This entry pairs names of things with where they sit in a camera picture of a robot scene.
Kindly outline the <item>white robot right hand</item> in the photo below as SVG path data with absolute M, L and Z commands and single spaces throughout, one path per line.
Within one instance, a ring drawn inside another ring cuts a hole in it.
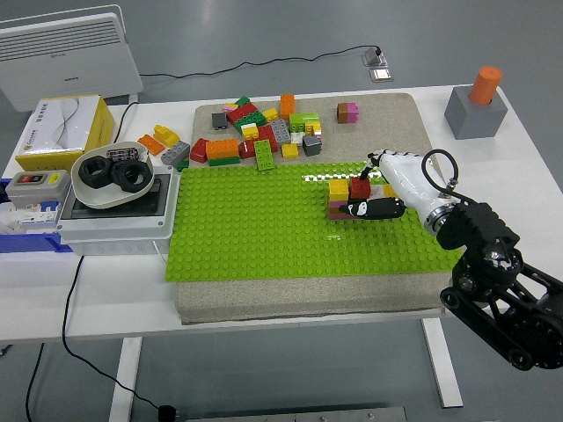
M 410 207 L 417 211 L 420 222 L 425 224 L 431 223 L 435 215 L 440 215 L 456 203 L 453 199 L 441 197 L 438 190 L 430 185 L 422 172 L 422 156 L 388 149 L 376 150 L 368 154 L 360 180 L 366 179 L 374 167 L 380 170 L 398 198 L 348 202 L 339 206 L 341 213 L 361 219 L 382 220 L 398 218 Z

